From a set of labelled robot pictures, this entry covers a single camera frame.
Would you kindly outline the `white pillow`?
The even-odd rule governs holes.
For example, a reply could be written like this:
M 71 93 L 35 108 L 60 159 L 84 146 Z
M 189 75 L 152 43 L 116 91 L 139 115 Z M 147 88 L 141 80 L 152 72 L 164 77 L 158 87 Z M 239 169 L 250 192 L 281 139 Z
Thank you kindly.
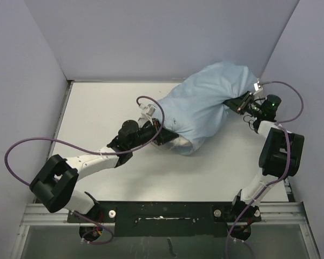
M 171 151 L 180 155 L 190 155 L 194 152 L 192 143 L 183 137 L 178 137 L 161 145 L 157 144 L 156 141 L 153 141 L 152 145 L 159 150 Z

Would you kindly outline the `light blue pillowcase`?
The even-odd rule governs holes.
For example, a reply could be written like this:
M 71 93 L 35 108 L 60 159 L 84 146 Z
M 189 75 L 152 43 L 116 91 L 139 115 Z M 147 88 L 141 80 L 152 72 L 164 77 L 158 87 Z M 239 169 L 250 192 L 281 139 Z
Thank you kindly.
M 218 62 L 203 68 L 158 100 L 153 117 L 192 143 L 194 151 L 224 125 L 224 101 L 254 92 L 258 80 L 247 66 Z

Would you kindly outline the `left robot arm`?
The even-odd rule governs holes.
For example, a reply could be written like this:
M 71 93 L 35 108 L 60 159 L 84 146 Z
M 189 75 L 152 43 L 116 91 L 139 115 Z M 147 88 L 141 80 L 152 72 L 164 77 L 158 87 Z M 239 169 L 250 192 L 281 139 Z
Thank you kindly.
M 75 189 L 79 180 L 125 164 L 132 158 L 132 150 L 148 141 L 161 146 L 178 137 L 155 119 L 142 126 L 134 120 L 125 121 L 117 136 L 95 154 L 71 158 L 62 158 L 58 154 L 51 156 L 30 183 L 30 190 L 50 213 L 65 208 L 92 222 L 99 215 L 99 203 L 90 193 Z

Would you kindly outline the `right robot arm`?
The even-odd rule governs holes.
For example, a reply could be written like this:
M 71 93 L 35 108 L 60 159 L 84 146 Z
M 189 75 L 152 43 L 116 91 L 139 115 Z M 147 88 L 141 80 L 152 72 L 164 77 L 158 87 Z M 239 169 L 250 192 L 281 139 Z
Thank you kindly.
M 253 93 L 224 102 L 237 114 L 249 114 L 255 120 L 252 123 L 255 133 L 265 138 L 259 156 L 259 171 L 251 183 L 241 189 L 230 206 L 230 216 L 241 221 L 244 218 L 259 217 L 259 205 L 265 195 L 280 181 L 294 176 L 300 167 L 305 137 L 284 130 L 277 124 L 276 112 L 281 104 L 278 96 L 269 94 L 261 98 L 262 103 L 254 98 Z

